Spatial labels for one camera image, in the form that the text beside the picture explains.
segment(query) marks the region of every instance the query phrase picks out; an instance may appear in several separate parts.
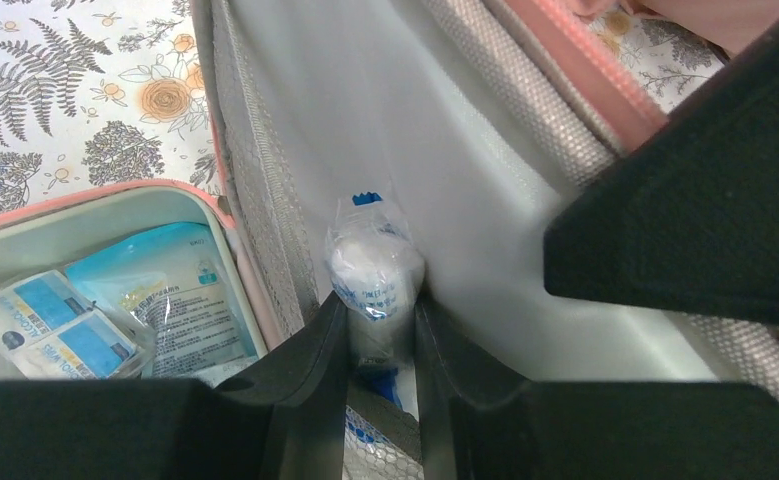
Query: clear plastic wrapper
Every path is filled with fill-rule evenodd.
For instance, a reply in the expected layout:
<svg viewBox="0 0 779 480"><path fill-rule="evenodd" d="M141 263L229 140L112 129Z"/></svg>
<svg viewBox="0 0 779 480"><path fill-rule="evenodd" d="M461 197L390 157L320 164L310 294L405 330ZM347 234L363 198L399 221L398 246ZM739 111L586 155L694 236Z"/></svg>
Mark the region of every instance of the clear plastic wrapper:
<svg viewBox="0 0 779 480"><path fill-rule="evenodd" d="M0 356L28 378L138 376L150 360L143 330L114 323L56 270L0 288Z"/></svg>
<svg viewBox="0 0 779 480"><path fill-rule="evenodd" d="M143 377L219 377L221 368L211 367L256 359L245 321L230 307L232 286L206 225L173 223L133 235L65 273L110 318L155 332Z"/></svg>
<svg viewBox="0 0 779 480"><path fill-rule="evenodd" d="M376 194L354 197L353 206L342 201L326 246L333 289L349 309L356 367L388 371L410 363L424 258L400 210Z"/></svg>

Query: dark object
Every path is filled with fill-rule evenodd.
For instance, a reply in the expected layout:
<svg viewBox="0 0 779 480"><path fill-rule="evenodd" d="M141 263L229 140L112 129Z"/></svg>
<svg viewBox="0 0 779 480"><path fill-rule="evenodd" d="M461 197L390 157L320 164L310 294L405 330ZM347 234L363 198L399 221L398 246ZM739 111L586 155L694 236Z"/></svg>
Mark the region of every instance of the dark object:
<svg viewBox="0 0 779 480"><path fill-rule="evenodd" d="M0 479L342 478L346 309L218 387L0 382Z"/></svg>
<svg viewBox="0 0 779 480"><path fill-rule="evenodd" d="M531 382L416 310L428 480L779 479L779 404L744 384Z"/></svg>
<svg viewBox="0 0 779 480"><path fill-rule="evenodd" d="M545 287L779 325L779 22L549 227Z"/></svg>

